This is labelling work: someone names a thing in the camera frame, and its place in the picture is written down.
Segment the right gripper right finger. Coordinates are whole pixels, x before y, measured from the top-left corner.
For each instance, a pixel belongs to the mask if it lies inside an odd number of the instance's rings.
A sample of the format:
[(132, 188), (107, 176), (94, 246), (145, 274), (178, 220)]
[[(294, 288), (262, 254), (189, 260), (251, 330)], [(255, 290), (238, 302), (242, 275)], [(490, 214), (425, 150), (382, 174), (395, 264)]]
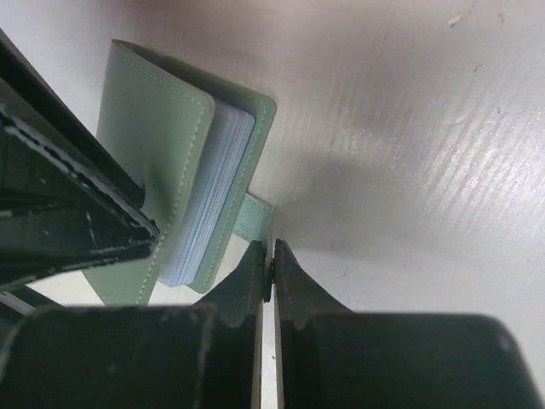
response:
[(275, 244), (282, 408), (541, 408), (519, 346), (480, 314), (355, 312)]

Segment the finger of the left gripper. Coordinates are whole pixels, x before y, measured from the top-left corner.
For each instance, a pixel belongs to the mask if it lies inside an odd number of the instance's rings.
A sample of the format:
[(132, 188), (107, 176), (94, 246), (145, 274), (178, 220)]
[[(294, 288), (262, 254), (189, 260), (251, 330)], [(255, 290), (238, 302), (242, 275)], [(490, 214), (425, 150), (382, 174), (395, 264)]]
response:
[(149, 256), (158, 227), (97, 170), (1, 108), (1, 288)]
[(5, 33), (1, 34), (1, 79), (111, 181), (132, 205), (141, 207), (144, 204), (143, 188), (137, 186), (92, 136)]

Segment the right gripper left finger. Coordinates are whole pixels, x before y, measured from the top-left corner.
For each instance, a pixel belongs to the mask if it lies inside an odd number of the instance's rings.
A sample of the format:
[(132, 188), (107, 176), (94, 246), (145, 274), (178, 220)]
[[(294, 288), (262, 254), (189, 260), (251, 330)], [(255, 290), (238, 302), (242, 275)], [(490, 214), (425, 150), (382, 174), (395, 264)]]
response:
[(257, 408), (265, 251), (192, 305), (35, 310), (1, 348), (4, 408)]

